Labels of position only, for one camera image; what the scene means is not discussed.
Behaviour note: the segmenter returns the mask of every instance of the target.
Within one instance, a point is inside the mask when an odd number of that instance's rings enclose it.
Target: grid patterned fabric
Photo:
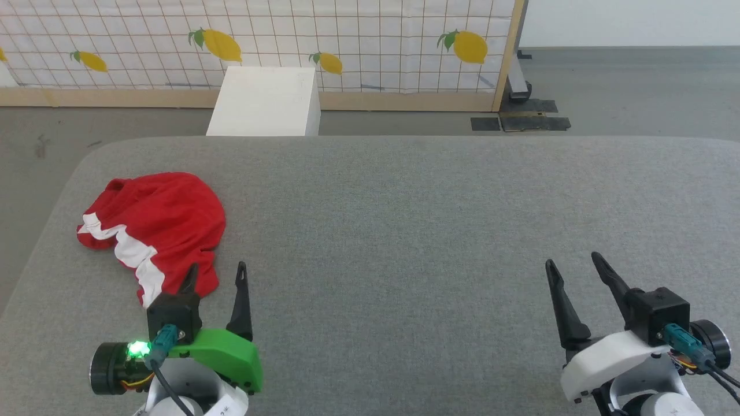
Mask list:
[[[513,9],[514,0],[0,0],[0,57],[25,87],[217,89],[228,66],[243,65],[316,66],[323,91],[493,93]]]

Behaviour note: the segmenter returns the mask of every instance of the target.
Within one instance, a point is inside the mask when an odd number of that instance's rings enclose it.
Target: robotic arm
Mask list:
[[[252,343],[246,264],[226,329],[201,329],[193,264],[176,295],[160,294],[147,309],[151,342],[102,343],[90,363],[97,395],[146,392],[134,416],[243,416],[262,389],[262,366]]]
[[[737,383],[723,371],[730,366],[730,342],[717,325],[690,321],[690,304],[669,289],[630,288],[599,253],[591,258],[622,313],[625,330],[592,338],[565,293],[555,263],[547,261],[555,321],[565,349],[560,384],[567,399],[581,403],[591,396],[601,416],[703,416],[681,376],[709,374],[740,403],[722,380]]]

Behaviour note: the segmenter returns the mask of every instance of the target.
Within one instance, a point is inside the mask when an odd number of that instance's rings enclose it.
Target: white box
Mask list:
[[[318,135],[315,73],[311,67],[229,67],[206,135]]]

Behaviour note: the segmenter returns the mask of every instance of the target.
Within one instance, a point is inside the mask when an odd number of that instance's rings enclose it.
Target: green plastic bracket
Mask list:
[[[188,355],[247,392],[262,391],[262,364],[256,345],[225,329],[201,329],[193,343],[176,345],[169,358]]]

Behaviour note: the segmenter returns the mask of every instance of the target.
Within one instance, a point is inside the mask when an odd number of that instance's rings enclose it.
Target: green led light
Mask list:
[[[129,349],[127,353],[131,357],[142,358],[143,356],[149,354],[149,351],[151,350],[152,350],[152,347],[148,342],[134,341],[129,344]]]

